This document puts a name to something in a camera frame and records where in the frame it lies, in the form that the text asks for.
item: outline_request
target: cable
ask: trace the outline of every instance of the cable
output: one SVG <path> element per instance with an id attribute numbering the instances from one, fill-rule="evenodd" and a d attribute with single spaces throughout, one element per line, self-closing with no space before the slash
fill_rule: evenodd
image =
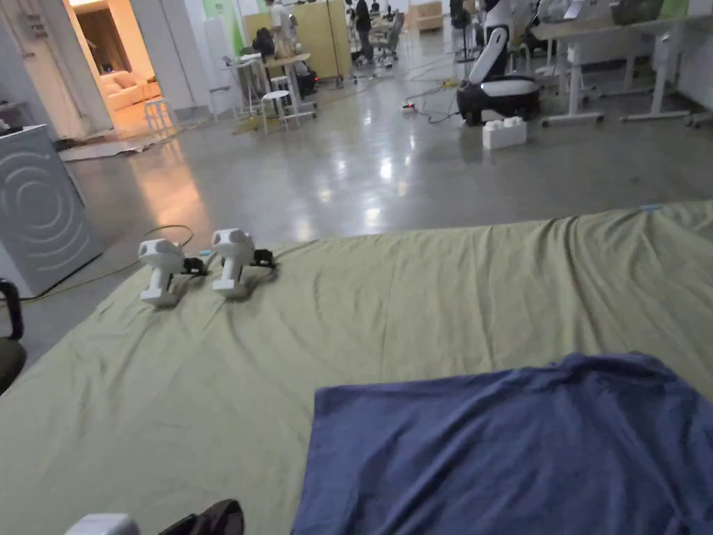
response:
<path id="1" fill-rule="evenodd" d="M 430 113 L 427 113 L 427 112 L 425 112 L 425 111 L 420 111 L 419 109 L 416 109 L 416 113 L 418 113 L 419 115 L 423 115 L 423 116 L 428 117 L 428 118 L 429 118 L 429 124 L 443 123 L 444 121 L 447 121 L 447 120 L 450 119 L 451 117 L 453 117 L 453 116 L 455 116 L 455 115 L 458 115 L 458 112 L 457 112 L 457 111 L 454 111 L 453 113 L 451 113 L 451 108 L 453 108 L 453 103 L 456 101 L 456 95 L 457 95 L 457 92 L 453 92 L 453 98 L 451 99 L 451 103 L 448 105 L 448 111 L 445 112 L 445 113 L 443 113 L 442 111 L 432 111 L 432 112 L 430 112 Z M 438 119 L 437 121 L 434 121 L 434 118 L 433 118 L 433 116 L 431 115 L 431 113 L 441 113 L 441 114 L 444 114 L 445 117 L 443 117 L 443 118 L 441 118 L 441 119 Z"/>
<path id="2" fill-rule="evenodd" d="M 361 93 L 363 93 L 363 92 L 365 92 L 365 91 L 368 91 L 371 87 L 374 87 L 374 86 L 377 85 L 379 82 L 382 82 L 382 81 L 385 81 L 385 80 L 391 80 L 391 79 L 392 79 L 392 78 L 373 78 L 373 79 L 369 80 L 369 82 L 368 82 L 363 88 L 359 89 L 358 91 L 355 91 L 355 92 L 350 93 L 350 94 L 348 94 L 348 95 L 342 95 L 342 96 L 339 96 L 339 97 L 337 97 L 337 98 L 332 98 L 332 99 L 330 99 L 330 100 L 328 100 L 328 101 L 320 101 L 319 104 L 320 104 L 321 106 L 326 106 L 327 104 L 333 104 L 333 103 L 335 103 L 335 102 L 343 101 L 345 98 L 350 98 L 350 97 L 352 97 L 352 96 L 357 96 L 357 95 L 359 95 L 359 94 L 361 94 Z"/>
<path id="3" fill-rule="evenodd" d="M 424 91 L 423 93 L 419 93 L 418 95 L 407 96 L 407 97 L 406 97 L 406 103 L 407 103 L 407 104 L 410 104 L 410 103 L 411 103 L 411 102 L 409 102 L 410 100 L 412 100 L 412 99 L 414 99 L 414 98 L 418 98 L 419 96 L 435 95 L 435 94 L 438 93 L 441 89 L 443 89 L 443 85 L 442 85 L 442 84 L 439 85 L 439 86 L 437 86 L 437 87 L 434 87 L 434 88 L 432 88 L 432 89 L 429 89 L 429 90 L 427 90 L 427 91 Z"/>
<path id="4" fill-rule="evenodd" d="M 447 67 L 447 65 L 436 65 L 435 67 L 431 67 L 431 68 L 426 69 L 426 70 L 425 70 L 424 72 L 422 72 L 421 74 L 416 74 L 415 76 L 412 76 L 411 78 L 409 78 L 409 79 L 406 80 L 406 81 L 407 81 L 407 82 L 416 81 L 416 80 L 418 80 L 419 78 L 421 78 L 421 77 L 422 77 L 424 74 L 426 74 L 426 73 L 430 73 L 431 71 L 435 71 L 435 70 L 438 69 L 438 68 L 445 68 L 445 67 Z"/>
<path id="5" fill-rule="evenodd" d="M 187 225 L 161 225 L 160 227 L 152 228 L 151 230 L 149 230 L 149 231 L 147 231 L 146 233 L 144 233 L 144 237 L 146 237 L 146 236 L 148 236 L 148 235 L 150 235 L 150 234 L 153 234 L 154 232 L 158 232 L 159 230 L 164 230 L 164 229 L 167 229 L 167 228 L 182 228 L 182 229 L 185 229 L 185 230 L 187 230 L 188 232 L 190 232 L 190 236 L 188 236 L 188 239 L 185 240 L 184 242 L 182 242 L 182 243 L 180 244 L 181 247 L 185 247 L 185 246 L 194 238 L 194 236 L 195 236 L 195 233 L 193 232 L 193 229 L 192 229 L 191 227 L 187 226 Z M 95 281 L 97 281 L 97 280 L 105 279 L 105 278 L 107 278 L 107 277 L 110 277 L 111 275 L 116 275 L 117 273 L 120 273 L 120 272 L 122 272 L 122 271 L 126 271 L 126 270 L 129 269 L 129 268 L 133 268 L 133 267 L 134 267 L 135 265 L 137 265 L 138 263 L 140 263 L 140 260 L 135 260 L 135 261 L 132 262 L 131 264 L 125 265 L 124 267 L 120 267 L 120 268 L 117 269 L 117 270 L 110 271 L 109 273 L 105 273 L 104 275 L 99 275 L 98 277 L 94 277 L 94 278 L 89 279 L 89 280 L 84 280 L 84 281 L 82 281 L 82 282 L 77 282 L 76 284 L 73 284 L 72 286 L 68 286 L 68 287 L 66 287 L 66 288 L 62 288 L 61 290 L 57 290 L 56 292 L 50 292 L 49 290 L 47 290 L 45 293 L 42 293 L 42 294 L 38 295 L 37 297 L 27 297 L 27 298 L 25 298 L 25 299 L 20 299 L 20 302 L 29 304 L 29 303 L 32 303 L 32 302 L 40 301 L 40 300 L 42 300 L 42 299 L 47 299 L 48 297 L 54 297 L 55 295 L 58 295 L 58 294 L 67 292 L 67 291 L 69 291 L 69 290 L 73 290 L 74 288 L 78 288 L 78 287 L 80 287 L 80 286 L 84 286 L 85 284 L 89 284 L 90 282 L 95 282 Z"/>

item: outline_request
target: black bag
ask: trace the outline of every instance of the black bag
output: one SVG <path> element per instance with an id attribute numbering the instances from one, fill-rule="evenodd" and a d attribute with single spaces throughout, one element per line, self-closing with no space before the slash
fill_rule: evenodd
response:
<path id="1" fill-rule="evenodd" d="M 272 40 L 272 34 L 267 28 L 260 28 L 257 31 L 255 40 L 252 42 L 254 50 L 260 52 L 262 57 L 275 55 L 275 42 Z"/>
<path id="2" fill-rule="evenodd" d="M 243 535 L 245 518 L 236 500 L 223 500 L 201 514 L 189 514 L 159 535 Z"/>

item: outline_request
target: beige sofa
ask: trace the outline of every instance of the beige sofa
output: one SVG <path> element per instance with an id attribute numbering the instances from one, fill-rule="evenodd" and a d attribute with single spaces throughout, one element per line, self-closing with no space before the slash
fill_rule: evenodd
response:
<path id="1" fill-rule="evenodd" d="M 114 111 L 161 95 L 158 82 L 149 82 L 138 73 L 116 71 L 101 75 L 109 106 Z"/>

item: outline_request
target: white robot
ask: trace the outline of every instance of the white robot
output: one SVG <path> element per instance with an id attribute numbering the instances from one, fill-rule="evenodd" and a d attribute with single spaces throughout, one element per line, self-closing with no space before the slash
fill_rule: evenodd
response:
<path id="1" fill-rule="evenodd" d="M 505 75 L 513 26 L 509 0 L 485 0 L 486 46 L 456 93 L 458 111 L 469 126 L 482 122 L 481 112 L 527 120 L 540 109 L 537 83 L 527 76 Z"/>

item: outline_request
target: table leg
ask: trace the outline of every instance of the table leg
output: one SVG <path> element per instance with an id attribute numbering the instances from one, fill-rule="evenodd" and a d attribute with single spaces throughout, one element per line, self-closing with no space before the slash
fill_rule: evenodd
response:
<path id="1" fill-rule="evenodd" d="M 629 121 L 651 121 L 654 119 L 672 119 L 685 117 L 691 113 L 690 110 L 680 111 L 661 111 L 664 100 L 664 91 L 666 89 L 666 78 L 668 75 L 668 62 L 671 54 L 670 35 L 668 33 L 656 38 L 659 54 L 655 54 L 656 64 L 656 83 L 654 85 L 654 96 L 651 100 L 651 111 L 649 113 L 639 113 L 636 115 L 628 115 L 620 117 L 620 121 L 627 123 Z"/>
<path id="2" fill-rule="evenodd" d="M 568 105 L 568 113 L 567 115 L 543 117 L 540 120 L 542 126 L 575 124 L 587 121 L 595 121 L 597 123 L 600 123 L 604 120 L 604 113 L 600 111 L 579 113 L 580 82 L 582 79 L 582 66 L 580 65 L 580 45 L 579 43 L 573 43 L 569 45 L 569 49 L 569 57 L 572 63 L 572 68 L 570 69 L 570 99 Z M 564 68 L 563 64 L 563 68 L 560 70 L 560 90 L 563 85 L 562 73 L 565 72 L 565 70 L 566 69 Z"/>

